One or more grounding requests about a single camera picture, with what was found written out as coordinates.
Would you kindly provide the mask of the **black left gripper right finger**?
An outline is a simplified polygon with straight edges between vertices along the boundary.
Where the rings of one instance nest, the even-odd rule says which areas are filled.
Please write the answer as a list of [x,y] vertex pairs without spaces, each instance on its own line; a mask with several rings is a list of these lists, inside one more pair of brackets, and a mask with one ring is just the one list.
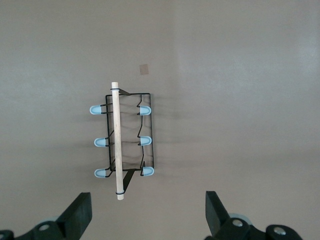
[[205,193],[205,217],[211,233],[207,240],[302,240],[288,226],[271,224],[261,231],[246,216],[228,213],[215,191]]

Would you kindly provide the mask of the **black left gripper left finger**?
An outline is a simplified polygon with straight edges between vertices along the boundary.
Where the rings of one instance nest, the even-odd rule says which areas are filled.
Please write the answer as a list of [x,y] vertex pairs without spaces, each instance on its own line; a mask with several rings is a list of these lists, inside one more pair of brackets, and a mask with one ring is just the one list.
[[54,221],[44,221],[27,233],[14,236],[11,230],[1,230],[2,240],[79,240],[92,220],[92,198],[80,193]]

